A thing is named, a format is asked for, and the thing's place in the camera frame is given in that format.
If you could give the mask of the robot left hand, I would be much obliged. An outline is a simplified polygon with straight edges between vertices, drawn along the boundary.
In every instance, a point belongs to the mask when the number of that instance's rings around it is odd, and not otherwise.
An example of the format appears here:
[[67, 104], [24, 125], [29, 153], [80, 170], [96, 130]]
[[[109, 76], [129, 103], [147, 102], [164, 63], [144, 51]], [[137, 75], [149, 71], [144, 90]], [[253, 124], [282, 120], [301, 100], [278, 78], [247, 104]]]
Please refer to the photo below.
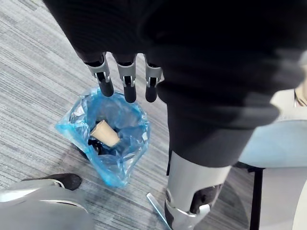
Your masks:
[[304, 0], [47, 0], [80, 59], [104, 71], [119, 65], [126, 100], [138, 53], [162, 71], [148, 77], [147, 101], [167, 105], [165, 217], [193, 229], [210, 211], [253, 131], [272, 123], [271, 98], [304, 79]]

